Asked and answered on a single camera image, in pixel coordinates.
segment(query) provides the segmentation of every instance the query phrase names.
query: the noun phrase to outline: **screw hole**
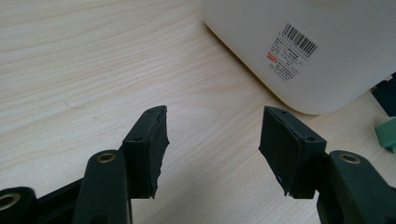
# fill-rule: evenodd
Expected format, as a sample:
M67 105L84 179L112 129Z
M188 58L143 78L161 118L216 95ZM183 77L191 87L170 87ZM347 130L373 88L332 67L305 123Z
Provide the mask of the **screw hole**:
M359 164L359 163L361 163L361 159L359 159L358 157L353 156L353 155L351 155L351 154L341 154L341 155L340 155L340 158L341 158L343 161L346 161L346 162L349 162L349 163L352 163L352 164Z
M99 163L107 163L114 161L116 159L116 154L114 153L105 153L103 155L98 156L97 160Z
M0 197L0 211L12 207L21 199L19 193L9 193Z

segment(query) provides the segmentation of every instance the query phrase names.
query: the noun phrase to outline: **red logo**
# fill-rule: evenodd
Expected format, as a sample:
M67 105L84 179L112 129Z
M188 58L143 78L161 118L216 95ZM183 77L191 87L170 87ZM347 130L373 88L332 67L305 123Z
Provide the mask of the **red logo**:
M273 61L274 63L277 63L277 58L271 52L268 52L267 58Z

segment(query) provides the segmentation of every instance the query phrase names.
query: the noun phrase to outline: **green object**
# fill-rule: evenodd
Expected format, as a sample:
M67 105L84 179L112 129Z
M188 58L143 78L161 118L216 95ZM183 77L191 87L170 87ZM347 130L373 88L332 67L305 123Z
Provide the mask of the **green object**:
M396 153L396 119L381 124L375 131L381 147Z

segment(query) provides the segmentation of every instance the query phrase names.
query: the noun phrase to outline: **wooden table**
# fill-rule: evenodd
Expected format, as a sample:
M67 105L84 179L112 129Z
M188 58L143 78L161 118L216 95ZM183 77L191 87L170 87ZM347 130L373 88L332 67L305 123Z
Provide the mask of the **wooden table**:
M284 197L258 150L265 105L396 186L370 92L328 115L291 110L205 26L199 0L1 1L0 189L41 197L82 178L155 105L168 106L171 144L156 199L132 200L134 223L319 223L316 200Z

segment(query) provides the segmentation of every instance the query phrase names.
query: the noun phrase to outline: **barcode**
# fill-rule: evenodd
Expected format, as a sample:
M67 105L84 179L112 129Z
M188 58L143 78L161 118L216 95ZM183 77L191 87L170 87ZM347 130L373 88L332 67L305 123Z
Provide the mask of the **barcode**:
M316 44L314 44L311 40L306 38L303 34L301 34L298 30L292 27L289 23L286 25L285 29L282 32L282 36L285 36L289 39L294 45L296 45L299 49L301 49L306 57L309 58L312 53L318 48Z

